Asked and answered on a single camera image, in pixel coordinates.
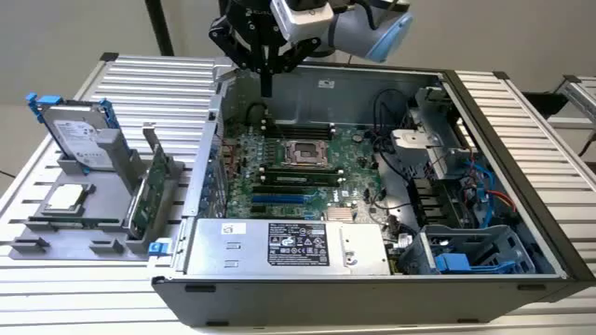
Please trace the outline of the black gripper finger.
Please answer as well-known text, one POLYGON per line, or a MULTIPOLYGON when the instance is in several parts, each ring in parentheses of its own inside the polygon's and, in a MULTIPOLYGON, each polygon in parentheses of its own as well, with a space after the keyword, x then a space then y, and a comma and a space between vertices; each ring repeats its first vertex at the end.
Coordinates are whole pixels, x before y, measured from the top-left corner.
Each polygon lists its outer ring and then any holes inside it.
POLYGON ((290 73, 296 66, 310 57, 320 46, 320 38, 302 40, 284 53, 280 54, 280 46, 272 45, 267 51, 267 97, 272 96, 274 76, 279 73, 290 73))
POLYGON ((234 63, 242 69, 248 69, 260 75, 260 93, 262 97, 267 97, 267 59, 258 30, 248 30, 250 47, 246 47, 236 39, 235 30, 228 21, 214 21, 208 36, 234 63))

